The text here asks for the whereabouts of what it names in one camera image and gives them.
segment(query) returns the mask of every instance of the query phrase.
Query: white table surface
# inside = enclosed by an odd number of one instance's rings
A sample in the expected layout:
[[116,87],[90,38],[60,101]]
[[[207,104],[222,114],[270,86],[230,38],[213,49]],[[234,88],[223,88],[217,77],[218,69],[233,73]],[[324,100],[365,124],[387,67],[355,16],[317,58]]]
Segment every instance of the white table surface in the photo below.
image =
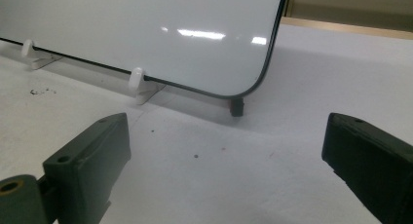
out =
[[102,224],[378,223],[320,157],[328,114],[413,144],[413,41],[282,25],[241,118],[173,87],[137,106],[126,75],[88,84],[57,74],[96,69],[66,58],[31,71],[18,49],[0,44],[0,178],[40,177],[70,139],[126,112],[132,159]]

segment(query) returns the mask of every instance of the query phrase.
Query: wooden edge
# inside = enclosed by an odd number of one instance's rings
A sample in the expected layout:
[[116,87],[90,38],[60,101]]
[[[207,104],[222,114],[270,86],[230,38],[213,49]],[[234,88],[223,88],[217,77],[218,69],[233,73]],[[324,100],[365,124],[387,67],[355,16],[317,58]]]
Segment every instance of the wooden edge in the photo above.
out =
[[355,26],[355,25],[340,24],[340,23],[334,23],[334,22],[315,21],[315,20],[308,20],[308,19],[294,19],[294,18],[286,18],[286,17],[282,18],[281,23],[287,24],[287,25],[312,27],[312,28],[332,30],[332,31],[352,32],[352,33],[365,34],[365,35],[371,35],[371,36],[381,36],[381,37],[391,37],[391,38],[398,38],[398,39],[413,40],[413,32],[407,32],[407,31],[396,31],[396,30],[383,29],[383,28]]

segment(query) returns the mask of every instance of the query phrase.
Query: black border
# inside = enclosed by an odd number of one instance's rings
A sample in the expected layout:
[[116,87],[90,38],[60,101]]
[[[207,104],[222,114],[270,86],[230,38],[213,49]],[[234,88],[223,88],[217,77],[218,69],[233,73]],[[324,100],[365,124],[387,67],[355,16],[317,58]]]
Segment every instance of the black border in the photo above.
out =
[[[249,88],[248,90],[244,91],[243,93],[236,94],[236,95],[219,95],[219,94],[209,93],[209,92],[194,89],[194,88],[191,88],[191,87],[175,84],[174,82],[157,79],[155,77],[145,76],[144,80],[154,81],[154,82],[162,83],[162,84],[165,84],[165,85],[178,87],[178,88],[183,89],[183,90],[187,90],[187,91],[191,91],[191,92],[195,92],[195,93],[200,93],[200,94],[204,94],[204,95],[208,95],[208,96],[212,96],[212,97],[220,98],[220,99],[237,99],[237,98],[242,98],[242,97],[252,93],[253,91],[255,91],[261,85],[262,81],[264,80],[265,74],[267,73],[268,67],[270,65],[271,57],[272,57],[273,50],[274,50],[274,46],[276,44],[277,33],[279,31],[280,21],[282,19],[282,12],[283,12],[284,4],[285,4],[285,0],[280,0],[279,8],[278,8],[276,19],[275,19],[275,22],[274,22],[273,32],[271,34],[271,39],[270,39],[270,42],[269,42],[269,45],[268,45],[267,56],[265,58],[265,62],[264,62],[264,66],[262,68],[262,71],[261,71],[257,81],[252,85],[252,87]],[[1,37],[0,37],[0,40],[6,41],[6,42],[9,42],[9,43],[13,43],[13,44],[17,44],[17,45],[21,45],[21,46],[23,45],[23,43],[8,40],[8,39],[1,38]],[[78,58],[76,56],[69,56],[69,55],[56,53],[56,52],[53,52],[53,51],[45,50],[45,49],[42,49],[42,48],[36,48],[36,47],[34,47],[34,50],[44,51],[44,52],[47,52],[47,53],[50,53],[50,54],[68,57],[68,58],[71,58],[71,59],[74,59],[74,60],[83,61],[85,63],[101,66],[103,68],[115,70],[115,71],[125,73],[125,74],[131,74],[130,71],[123,70],[123,69],[120,69],[118,67],[109,66],[109,65],[98,63],[98,62],[85,60],[85,59],[82,59],[82,58]]]

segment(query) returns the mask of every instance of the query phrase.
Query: white plastic clip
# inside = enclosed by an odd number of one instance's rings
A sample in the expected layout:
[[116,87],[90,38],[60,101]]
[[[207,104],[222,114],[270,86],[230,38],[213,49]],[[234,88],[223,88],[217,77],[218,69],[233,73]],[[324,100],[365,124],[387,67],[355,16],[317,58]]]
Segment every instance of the white plastic clip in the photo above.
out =
[[149,98],[152,97],[152,95],[163,89],[165,86],[153,81],[145,81],[143,80],[144,76],[145,72],[142,68],[135,68],[131,72],[129,81],[129,88],[136,94],[136,102],[139,105],[144,104]]
[[21,49],[21,55],[23,57],[38,58],[37,60],[31,62],[31,69],[33,70],[42,68],[43,66],[62,58],[62,56],[56,56],[42,51],[35,51],[33,49],[32,40],[26,40],[24,42],[23,48]]

